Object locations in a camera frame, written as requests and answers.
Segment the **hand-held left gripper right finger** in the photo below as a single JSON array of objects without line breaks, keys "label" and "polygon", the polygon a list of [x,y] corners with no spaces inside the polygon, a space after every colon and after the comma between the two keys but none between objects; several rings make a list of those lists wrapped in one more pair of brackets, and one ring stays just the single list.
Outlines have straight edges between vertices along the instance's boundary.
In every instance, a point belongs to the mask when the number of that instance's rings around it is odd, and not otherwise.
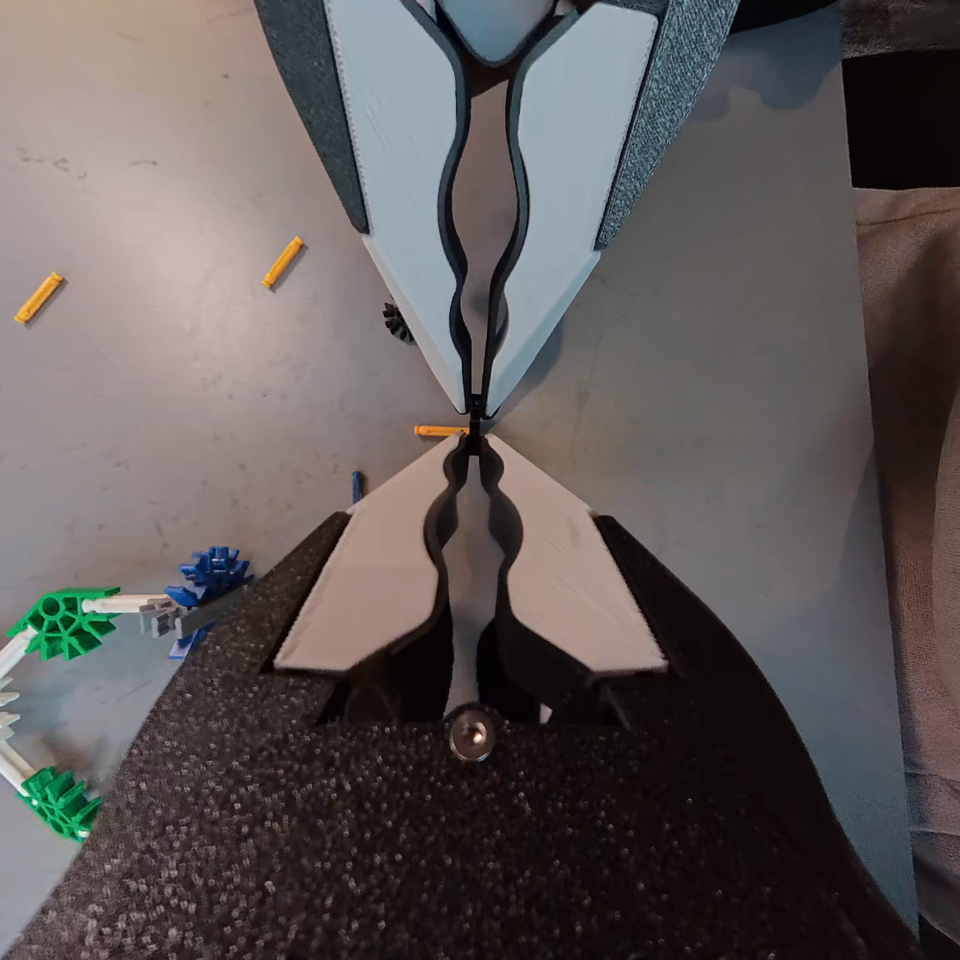
[{"label": "hand-held left gripper right finger", "polygon": [[507,677],[534,698],[569,698],[597,681],[665,673],[593,509],[494,435],[479,466],[503,552],[495,630]]}]

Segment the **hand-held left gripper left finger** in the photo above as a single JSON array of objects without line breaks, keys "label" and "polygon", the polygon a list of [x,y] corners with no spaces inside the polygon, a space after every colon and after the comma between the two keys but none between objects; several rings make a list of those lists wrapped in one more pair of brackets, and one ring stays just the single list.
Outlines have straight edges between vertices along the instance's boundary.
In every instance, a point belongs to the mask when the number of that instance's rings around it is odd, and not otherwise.
[{"label": "hand-held left gripper left finger", "polygon": [[390,706],[445,706],[454,660],[444,548],[471,445],[449,437],[347,512],[342,534],[280,643],[278,674],[373,689]]}]

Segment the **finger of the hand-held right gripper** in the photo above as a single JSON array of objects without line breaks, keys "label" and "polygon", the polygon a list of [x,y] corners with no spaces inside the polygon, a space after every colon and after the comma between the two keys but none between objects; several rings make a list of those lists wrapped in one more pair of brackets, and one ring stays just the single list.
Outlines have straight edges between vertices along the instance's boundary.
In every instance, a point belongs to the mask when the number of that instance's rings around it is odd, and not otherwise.
[{"label": "finger of the hand-held right gripper", "polygon": [[467,261],[452,186],[470,127],[462,59],[417,2],[324,3],[366,210],[364,244],[438,383],[469,409]]},{"label": "finger of the hand-held right gripper", "polygon": [[600,258],[598,233],[660,21],[646,2],[572,11],[510,80],[517,213],[489,291],[485,417],[520,383]]}]

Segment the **person's right forearm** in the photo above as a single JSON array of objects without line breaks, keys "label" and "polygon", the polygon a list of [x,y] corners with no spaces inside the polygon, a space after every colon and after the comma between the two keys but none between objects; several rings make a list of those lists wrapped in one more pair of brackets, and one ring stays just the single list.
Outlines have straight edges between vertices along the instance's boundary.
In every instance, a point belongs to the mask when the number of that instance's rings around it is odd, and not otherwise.
[{"label": "person's right forearm", "polygon": [[957,52],[959,1],[840,1],[845,60]]}]

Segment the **grey desk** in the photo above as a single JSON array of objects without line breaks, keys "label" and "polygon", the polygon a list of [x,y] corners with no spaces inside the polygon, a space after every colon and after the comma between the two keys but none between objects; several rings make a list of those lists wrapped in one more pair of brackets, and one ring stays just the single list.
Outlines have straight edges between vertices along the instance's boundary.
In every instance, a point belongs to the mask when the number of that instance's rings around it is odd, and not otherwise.
[{"label": "grey desk", "polygon": [[[495,429],[726,622],[913,919],[841,30],[731,37]],[[2,630],[268,570],[419,456],[450,404],[387,298],[251,2],[2,2]]]}]

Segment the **colourful toy rod model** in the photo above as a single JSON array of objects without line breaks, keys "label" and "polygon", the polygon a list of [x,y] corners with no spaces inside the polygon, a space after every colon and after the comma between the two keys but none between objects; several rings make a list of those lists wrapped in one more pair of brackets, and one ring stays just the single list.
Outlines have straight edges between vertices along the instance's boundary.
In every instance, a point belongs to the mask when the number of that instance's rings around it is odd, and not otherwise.
[{"label": "colourful toy rod model", "polygon": [[123,593],[119,586],[69,588],[42,594],[6,633],[1,651],[1,775],[16,796],[57,836],[80,844],[91,834],[101,798],[71,771],[36,768],[12,745],[19,714],[11,674],[27,657],[71,662],[99,649],[120,617],[137,616],[141,635],[173,641],[169,659],[182,662],[239,601],[256,576],[239,550],[212,546],[178,567],[182,583],[163,591]]}]

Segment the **person's beige shirt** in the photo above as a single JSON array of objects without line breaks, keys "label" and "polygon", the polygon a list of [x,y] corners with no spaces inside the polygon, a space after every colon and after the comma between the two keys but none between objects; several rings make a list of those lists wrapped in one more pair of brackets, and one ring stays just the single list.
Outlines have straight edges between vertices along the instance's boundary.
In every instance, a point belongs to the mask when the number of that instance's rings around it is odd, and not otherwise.
[{"label": "person's beige shirt", "polygon": [[919,915],[957,955],[958,188],[854,201]]}]

